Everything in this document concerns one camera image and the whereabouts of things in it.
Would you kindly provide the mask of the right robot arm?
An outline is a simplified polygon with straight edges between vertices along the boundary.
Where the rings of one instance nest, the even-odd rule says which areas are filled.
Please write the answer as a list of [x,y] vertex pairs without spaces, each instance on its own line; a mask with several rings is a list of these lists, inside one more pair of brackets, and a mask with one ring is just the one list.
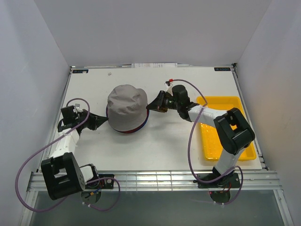
[[171,92],[161,90],[146,108],[161,113],[176,110],[182,119],[194,125],[203,123],[217,130],[222,145],[221,156],[207,177],[199,178],[193,174],[198,184],[225,186],[237,168],[240,155],[255,139],[254,131],[238,108],[223,111],[194,103],[183,85],[172,87]]

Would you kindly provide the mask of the grey cap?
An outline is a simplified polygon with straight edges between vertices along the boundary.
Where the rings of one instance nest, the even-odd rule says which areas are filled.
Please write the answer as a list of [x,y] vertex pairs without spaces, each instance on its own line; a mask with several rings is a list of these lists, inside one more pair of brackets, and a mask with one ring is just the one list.
[[108,95],[106,115],[109,125],[121,133],[134,133],[147,122],[147,94],[132,85],[119,85]]

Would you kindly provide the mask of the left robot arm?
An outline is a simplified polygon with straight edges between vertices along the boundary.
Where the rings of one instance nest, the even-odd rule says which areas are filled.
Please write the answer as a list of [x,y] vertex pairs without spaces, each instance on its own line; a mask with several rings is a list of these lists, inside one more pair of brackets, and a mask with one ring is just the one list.
[[41,163],[41,170],[52,200],[64,198],[71,194],[83,192],[86,185],[95,188],[100,177],[96,167],[89,163],[79,166],[75,159],[75,149],[84,129],[97,130],[108,118],[77,109],[71,105],[61,109],[63,118],[57,129],[61,137],[55,150]]

